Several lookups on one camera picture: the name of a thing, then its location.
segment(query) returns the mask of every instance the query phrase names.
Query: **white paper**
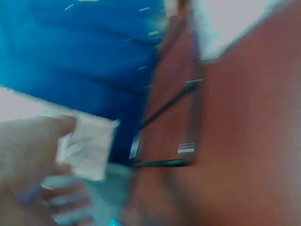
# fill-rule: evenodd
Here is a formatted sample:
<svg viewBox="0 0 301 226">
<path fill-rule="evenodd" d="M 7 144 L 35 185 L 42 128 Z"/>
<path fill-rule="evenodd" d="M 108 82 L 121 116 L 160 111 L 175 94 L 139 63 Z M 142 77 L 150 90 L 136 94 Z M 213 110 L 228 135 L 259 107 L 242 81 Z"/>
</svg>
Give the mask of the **white paper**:
<svg viewBox="0 0 301 226">
<path fill-rule="evenodd" d="M 62 114 L 76 116 L 78 121 L 75 131 L 59 142 L 57 161 L 71 164 L 75 176 L 93 181 L 104 179 L 118 121 L 72 110 L 5 88 L 0 88 L 0 106 L 0 121 Z"/>
</svg>

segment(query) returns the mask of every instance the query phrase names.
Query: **finger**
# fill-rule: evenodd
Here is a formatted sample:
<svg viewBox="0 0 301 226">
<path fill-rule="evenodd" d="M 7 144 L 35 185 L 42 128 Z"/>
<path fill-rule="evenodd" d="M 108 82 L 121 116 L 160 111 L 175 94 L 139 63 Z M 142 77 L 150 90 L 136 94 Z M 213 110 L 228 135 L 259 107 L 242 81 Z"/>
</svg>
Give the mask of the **finger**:
<svg viewBox="0 0 301 226">
<path fill-rule="evenodd" d="M 62 214 L 62 213 L 80 210 L 82 208 L 86 208 L 89 206 L 91 206 L 91 200 L 90 197 L 86 196 L 75 202 L 68 202 L 59 206 L 50 206 L 50 209 L 53 214 Z"/>
<path fill-rule="evenodd" d="M 72 166 L 67 163 L 56 165 L 51 175 L 52 176 L 72 175 Z"/>
<path fill-rule="evenodd" d="M 50 208 L 42 201 L 41 198 L 37 197 L 32 202 L 32 214 L 36 218 L 37 225 L 53 226 L 54 221 L 51 216 Z"/>
<path fill-rule="evenodd" d="M 67 135 L 74 131 L 76 127 L 76 118 L 68 115 L 53 118 L 58 126 L 59 136 Z"/>
<path fill-rule="evenodd" d="M 93 224 L 94 224 L 94 219 L 92 217 L 89 217 L 67 226 L 92 226 Z"/>
<path fill-rule="evenodd" d="M 85 192 L 85 185 L 83 183 L 71 185 L 68 187 L 55 188 L 55 189 L 47 189 L 43 188 L 41 195 L 43 200 L 49 201 L 51 199 L 75 193 L 83 193 Z"/>
</svg>

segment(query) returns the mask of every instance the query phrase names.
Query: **skin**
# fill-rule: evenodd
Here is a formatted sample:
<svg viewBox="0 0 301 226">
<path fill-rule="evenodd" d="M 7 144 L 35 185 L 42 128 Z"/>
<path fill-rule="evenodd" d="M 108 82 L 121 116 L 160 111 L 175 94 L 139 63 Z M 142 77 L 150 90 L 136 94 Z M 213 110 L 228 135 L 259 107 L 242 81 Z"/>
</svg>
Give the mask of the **skin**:
<svg viewBox="0 0 301 226">
<path fill-rule="evenodd" d="M 69 165 L 58 166 L 55 157 L 58 139 L 71 133 L 76 119 L 36 117 L 0 123 L 0 225 L 54 226 L 52 216 L 90 205 L 88 195 L 79 201 L 61 206 L 51 206 L 52 198 L 85 192 L 83 184 L 67 188 L 45 189 L 39 184 L 46 176 L 70 174 Z M 23 194 L 33 187 L 36 191 L 28 203 L 20 202 Z M 88 218 L 74 222 L 74 226 L 89 226 Z"/>
</svg>

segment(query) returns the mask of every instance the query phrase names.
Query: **hand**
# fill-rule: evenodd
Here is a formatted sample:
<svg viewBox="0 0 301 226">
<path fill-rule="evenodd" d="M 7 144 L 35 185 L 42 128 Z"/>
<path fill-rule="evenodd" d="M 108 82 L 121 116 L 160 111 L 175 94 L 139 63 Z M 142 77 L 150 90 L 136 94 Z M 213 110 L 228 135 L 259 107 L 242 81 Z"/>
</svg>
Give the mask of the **hand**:
<svg viewBox="0 0 301 226">
<path fill-rule="evenodd" d="M 46 176 L 65 173 L 55 164 L 58 139 L 72 132 L 75 125 L 76 119 L 69 116 L 0 123 L 0 225 L 54 225 L 51 215 L 60 213 L 64 207 L 49 206 L 49 199 L 76 192 L 79 185 L 59 190 L 38 189 L 39 195 L 35 192 L 26 205 L 19 203 L 19 197 L 39 187 Z"/>
</svg>

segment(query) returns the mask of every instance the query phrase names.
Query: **blue fabric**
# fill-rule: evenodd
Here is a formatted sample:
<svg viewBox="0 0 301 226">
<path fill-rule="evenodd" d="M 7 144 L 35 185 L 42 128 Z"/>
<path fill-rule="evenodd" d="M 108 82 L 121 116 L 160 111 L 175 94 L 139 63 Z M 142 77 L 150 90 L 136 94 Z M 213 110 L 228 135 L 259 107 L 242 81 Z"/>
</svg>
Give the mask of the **blue fabric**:
<svg viewBox="0 0 301 226">
<path fill-rule="evenodd" d="M 162 0 L 0 1 L 0 84 L 121 120 L 111 161 L 127 162 L 145 97 L 96 81 L 147 91 L 165 22 Z"/>
</svg>

